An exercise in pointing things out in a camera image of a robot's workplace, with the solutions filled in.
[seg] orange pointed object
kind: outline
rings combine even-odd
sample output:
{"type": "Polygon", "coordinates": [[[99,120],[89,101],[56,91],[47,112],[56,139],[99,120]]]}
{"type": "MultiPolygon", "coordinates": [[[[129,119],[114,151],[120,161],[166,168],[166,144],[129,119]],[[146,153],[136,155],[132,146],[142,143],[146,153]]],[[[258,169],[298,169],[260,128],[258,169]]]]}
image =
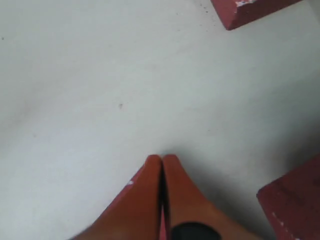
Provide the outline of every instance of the orange pointed object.
{"type": "Polygon", "coordinates": [[[72,240],[157,240],[162,161],[149,156],[100,217],[72,240]]]}
{"type": "Polygon", "coordinates": [[[260,240],[217,209],[189,178],[176,155],[162,159],[172,240],[260,240]]]}

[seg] white surface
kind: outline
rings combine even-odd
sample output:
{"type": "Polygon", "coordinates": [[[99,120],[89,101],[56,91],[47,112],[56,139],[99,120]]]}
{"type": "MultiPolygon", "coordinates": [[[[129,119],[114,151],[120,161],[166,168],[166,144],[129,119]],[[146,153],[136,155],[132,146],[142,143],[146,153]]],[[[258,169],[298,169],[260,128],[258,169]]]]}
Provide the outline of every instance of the white surface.
{"type": "Polygon", "coordinates": [[[208,0],[2,0],[0,37],[1,240],[71,237],[154,153],[273,238],[256,192],[319,140],[308,2],[226,31],[208,0]]]}

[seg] white speck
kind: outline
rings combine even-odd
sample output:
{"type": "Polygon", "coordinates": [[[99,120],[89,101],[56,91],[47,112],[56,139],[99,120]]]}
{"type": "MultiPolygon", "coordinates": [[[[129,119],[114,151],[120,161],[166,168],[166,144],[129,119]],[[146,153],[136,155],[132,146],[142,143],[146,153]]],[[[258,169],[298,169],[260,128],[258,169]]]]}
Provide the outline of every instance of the white speck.
{"type": "Polygon", "coordinates": [[[236,1],[235,4],[238,7],[242,7],[244,5],[247,5],[247,4],[253,4],[255,1],[257,0],[241,0],[241,1],[236,1]]]}

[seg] red foam block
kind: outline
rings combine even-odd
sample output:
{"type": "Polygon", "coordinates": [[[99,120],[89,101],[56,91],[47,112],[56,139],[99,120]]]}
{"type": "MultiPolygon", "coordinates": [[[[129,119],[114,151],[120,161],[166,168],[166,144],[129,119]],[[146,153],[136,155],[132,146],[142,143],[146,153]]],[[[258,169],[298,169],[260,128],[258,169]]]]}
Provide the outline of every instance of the red foam block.
{"type": "Polygon", "coordinates": [[[301,0],[211,0],[227,30],[236,29],[301,0]]]}
{"type": "Polygon", "coordinates": [[[320,155],[260,189],[278,240],[320,239],[320,155]]]}

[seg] red object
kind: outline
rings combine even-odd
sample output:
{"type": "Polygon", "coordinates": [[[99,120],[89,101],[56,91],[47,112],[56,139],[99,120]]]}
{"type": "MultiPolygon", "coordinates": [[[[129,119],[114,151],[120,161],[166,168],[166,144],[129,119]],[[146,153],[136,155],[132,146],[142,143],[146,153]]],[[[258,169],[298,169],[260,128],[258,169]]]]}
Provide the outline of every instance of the red object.
{"type": "Polygon", "coordinates": [[[301,0],[211,0],[227,30],[236,29],[301,0]]]}
{"type": "Polygon", "coordinates": [[[320,239],[320,155],[257,194],[278,240],[320,239]]]}

